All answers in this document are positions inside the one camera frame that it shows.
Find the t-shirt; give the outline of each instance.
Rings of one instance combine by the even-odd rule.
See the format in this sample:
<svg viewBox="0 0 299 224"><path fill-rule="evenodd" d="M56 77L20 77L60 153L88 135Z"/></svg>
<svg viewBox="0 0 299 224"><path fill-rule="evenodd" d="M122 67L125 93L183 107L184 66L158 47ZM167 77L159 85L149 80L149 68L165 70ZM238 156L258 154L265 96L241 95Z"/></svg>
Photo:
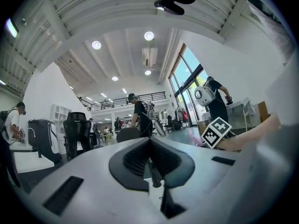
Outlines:
<svg viewBox="0 0 299 224"><path fill-rule="evenodd" d="M151 120L143 113L147 114L146 105L142 101L138 100L135 103L134 114L138 114L140 117L140 129L141 130L146 129L151 122Z"/></svg>
<svg viewBox="0 0 299 224"><path fill-rule="evenodd" d="M7 119L5 121L5 127L8 133L8 140L12 140L13 139L13 134L14 132L11 129L12 125L15 125L17 127L19 127L19 121L20 121L20 116L19 116L19 112L17 110L12 110L8 116Z"/></svg>
<svg viewBox="0 0 299 224"><path fill-rule="evenodd" d="M223 99L218 91L218 89L220 87L222 87L222 85L218 82L218 81L215 81L215 80L210 80L208 81L205 86L209 87L213 93L215 93L215 97L216 99L213 100L209 105L208 107L211 108L211 107L215 107L215 106L218 106L218 105L221 105L221 106L225 106L225 103L223 102Z"/></svg>

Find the railing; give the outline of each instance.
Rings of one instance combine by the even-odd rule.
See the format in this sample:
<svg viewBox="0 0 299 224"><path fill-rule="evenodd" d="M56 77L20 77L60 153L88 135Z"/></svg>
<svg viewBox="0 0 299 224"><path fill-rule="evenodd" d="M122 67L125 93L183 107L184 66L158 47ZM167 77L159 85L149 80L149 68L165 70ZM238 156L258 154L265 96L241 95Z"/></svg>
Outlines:
<svg viewBox="0 0 299 224"><path fill-rule="evenodd" d="M164 91L152 93L152 94L146 94L146 95L138 95L137 97L143 100L145 103L154 100L166 99ZM99 102L98 104L92 104L92 111L99 111L99 110L105 110L105 109L110 109L115 107L127 106L130 104L131 103L129 103L128 98L114 99L111 101Z"/></svg>
<svg viewBox="0 0 299 224"><path fill-rule="evenodd" d="M84 105L84 107L85 107L88 111L91 110L91 108L92 108L92 104L90 104L90 103L88 103L87 101L83 100L81 97L77 97L77 98L80 100L80 102Z"/></svg>

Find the black shirt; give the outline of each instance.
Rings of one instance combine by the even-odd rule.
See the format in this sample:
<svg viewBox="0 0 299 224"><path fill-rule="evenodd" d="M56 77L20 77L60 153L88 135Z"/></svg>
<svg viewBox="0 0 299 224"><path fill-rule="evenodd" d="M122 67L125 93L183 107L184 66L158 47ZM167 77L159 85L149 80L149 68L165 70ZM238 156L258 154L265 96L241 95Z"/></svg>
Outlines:
<svg viewBox="0 0 299 224"><path fill-rule="evenodd" d="M215 93L216 99L213 100L212 103L210 103L208 105L208 107L211 108L211 107L219 106L219 105L225 106L225 103L223 102L223 99L218 91L218 89L220 87L222 87L222 85L218 81L210 80L210 81L206 82L205 86L209 87L213 93L215 93L215 91L216 91L216 93Z"/></svg>
<svg viewBox="0 0 299 224"><path fill-rule="evenodd" d="M135 103L134 114L138 114L140 117L140 130L147 129L147 127L149 126L149 124L151 122L151 120L143 113L145 113L145 114L147 113L146 105L142 101L138 100Z"/></svg>

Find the cardboard box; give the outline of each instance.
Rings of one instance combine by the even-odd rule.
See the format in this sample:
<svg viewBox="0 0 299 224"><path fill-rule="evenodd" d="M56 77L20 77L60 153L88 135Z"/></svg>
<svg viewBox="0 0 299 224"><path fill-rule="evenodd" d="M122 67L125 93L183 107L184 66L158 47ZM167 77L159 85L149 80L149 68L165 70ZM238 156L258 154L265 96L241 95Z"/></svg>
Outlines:
<svg viewBox="0 0 299 224"><path fill-rule="evenodd" d="M264 101L259 103L258 104L258 109L260 111L261 123L263 123L269 117L266 103Z"/></svg>
<svg viewBox="0 0 299 224"><path fill-rule="evenodd" d="M202 133L204 132L204 130L206 129L206 127L209 125L209 120L206 119L206 120L200 120L200 121L197 121L196 124L197 124L197 127L198 127L198 131L199 131L199 134L202 135Z"/></svg>

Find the pants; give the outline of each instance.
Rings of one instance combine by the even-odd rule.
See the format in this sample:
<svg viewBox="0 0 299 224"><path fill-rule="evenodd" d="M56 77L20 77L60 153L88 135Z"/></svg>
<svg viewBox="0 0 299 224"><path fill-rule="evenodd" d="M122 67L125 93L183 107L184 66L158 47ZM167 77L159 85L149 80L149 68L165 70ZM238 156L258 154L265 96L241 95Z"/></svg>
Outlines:
<svg viewBox="0 0 299 224"><path fill-rule="evenodd" d="M151 137L153 133L153 122L151 121L147 126L140 126L141 137Z"/></svg>
<svg viewBox="0 0 299 224"><path fill-rule="evenodd" d="M95 136L95 133L89 133L90 139L91 139L91 145L96 146L97 145L97 137Z"/></svg>
<svg viewBox="0 0 299 224"><path fill-rule="evenodd" d="M228 123L228 111L226 110L225 104L209 105L211 120L215 120L218 117Z"/></svg>

